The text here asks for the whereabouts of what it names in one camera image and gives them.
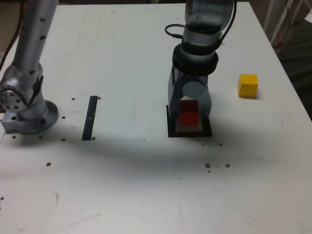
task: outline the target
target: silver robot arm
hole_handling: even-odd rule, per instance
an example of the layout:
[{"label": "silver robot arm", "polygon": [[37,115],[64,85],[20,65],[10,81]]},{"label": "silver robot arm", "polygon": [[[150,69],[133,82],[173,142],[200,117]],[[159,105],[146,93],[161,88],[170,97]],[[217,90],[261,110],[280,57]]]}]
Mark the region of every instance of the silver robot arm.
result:
[{"label": "silver robot arm", "polygon": [[216,69],[218,55],[215,50],[228,32],[219,38],[230,22],[232,12],[231,24],[236,13],[235,0],[186,1],[182,43],[174,49],[168,83],[168,112],[171,118],[179,117],[179,102],[184,96],[197,99],[201,117],[208,118],[212,106],[208,75]]},{"label": "silver robot arm", "polygon": [[33,134],[58,119],[55,104],[42,95],[42,50],[59,0],[29,0],[12,64],[0,81],[0,103],[6,110],[2,125],[7,133]]}]

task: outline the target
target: black tape strip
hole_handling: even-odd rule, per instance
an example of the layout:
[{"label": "black tape strip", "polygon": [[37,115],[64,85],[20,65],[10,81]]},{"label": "black tape strip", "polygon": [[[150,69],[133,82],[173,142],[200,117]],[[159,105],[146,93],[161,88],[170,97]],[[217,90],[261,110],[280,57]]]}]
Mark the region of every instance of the black tape strip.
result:
[{"label": "black tape strip", "polygon": [[84,123],[82,140],[91,140],[94,118],[96,116],[98,97],[90,96],[86,121]]}]

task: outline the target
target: black cable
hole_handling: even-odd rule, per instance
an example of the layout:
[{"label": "black cable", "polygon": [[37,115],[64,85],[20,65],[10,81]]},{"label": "black cable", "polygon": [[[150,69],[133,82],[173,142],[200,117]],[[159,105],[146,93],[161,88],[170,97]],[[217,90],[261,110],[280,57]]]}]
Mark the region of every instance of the black cable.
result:
[{"label": "black cable", "polygon": [[[223,34],[222,38],[220,39],[219,41],[219,44],[221,45],[221,43],[223,42],[223,40],[225,39],[226,35],[228,34],[229,30],[231,29],[233,23],[234,23],[234,20],[235,20],[235,16],[236,16],[236,12],[237,12],[237,0],[234,0],[234,9],[233,9],[233,16],[232,16],[232,19],[231,19],[231,22],[228,26],[228,28],[226,29],[225,33]],[[185,27],[185,25],[183,24],[169,24],[165,27],[165,32],[166,34],[168,34],[169,36],[173,37],[173,38],[179,38],[179,39],[182,39],[183,36],[180,35],[180,34],[173,34],[173,33],[169,33],[168,32],[168,28],[171,28],[171,27]]]},{"label": "black cable", "polygon": [[227,35],[227,33],[229,32],[229,30],[232,28],[232,25],[234,23],[234,20],[235,20],[235,16],[236,16],[236,12],[237,12],[237,0],[234,0],[234,10],[233,10],[233,16],[232,16],[232,19],[231,19],[231,22],[228,26],[228,28],[226,29],[225,33],[223,34],[221,40],[220,40],[220,44],[223,42],[225,36]]},{"label": "black cable", "polygon": [[14,42],[16,41],[16,38],[18,37],[19,35],[19,32],[20,32],[20,27],[21,27],[21,23],[23,21],[23,13],[24,13],[24,4],[23,4],[23,0],[19,0],[19,21],[18,21],[18,24],[17,24],[17,27],[16,27],[16,30],[15,30],[15,33],[8,45],[8,47],[6,48],[4,54],[3,54],[3,58],[2,58],[2,61],[0,63],[0,71],[3,67],[3,64],[4,64],[4,61],[9,53],[9,51],[11,50]]},{"label": "black cable", "polygon": [[184,28],[185,26],[184,26],[183,24],[176,24],[176,23],[174,23],[174,24],[169,24],[169,25],[167,25],[167,26],[165,27],[165,32],[166,32],[166,34],[168,34],[169,36],[171,36],[171,37],[173,37],[173,38],[182,39],[182,38],[183,38],[182,35],[180,35],[180,34],[174,34],[174,33],[169,33],[169,32],[168,32],[168,28],[171,28],[171,27],[182,27],[182,28]]}]

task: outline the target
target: white table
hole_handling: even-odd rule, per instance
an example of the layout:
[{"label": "white table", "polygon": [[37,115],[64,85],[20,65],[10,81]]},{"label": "white table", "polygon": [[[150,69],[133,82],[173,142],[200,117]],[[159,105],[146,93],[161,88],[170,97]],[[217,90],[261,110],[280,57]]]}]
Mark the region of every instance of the white table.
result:
[{"label": "white table", "polygon": [[[43,94],[66,118],[16,139],[1,128],[1,234],[312,231],[312,124],[250,5],[209,78],[211,138],[167,137],[170,23],[183,4],[57,8]],[[242,73],[259,99],[237,96]],[[91,95],[96,140],[81,141]]]}]

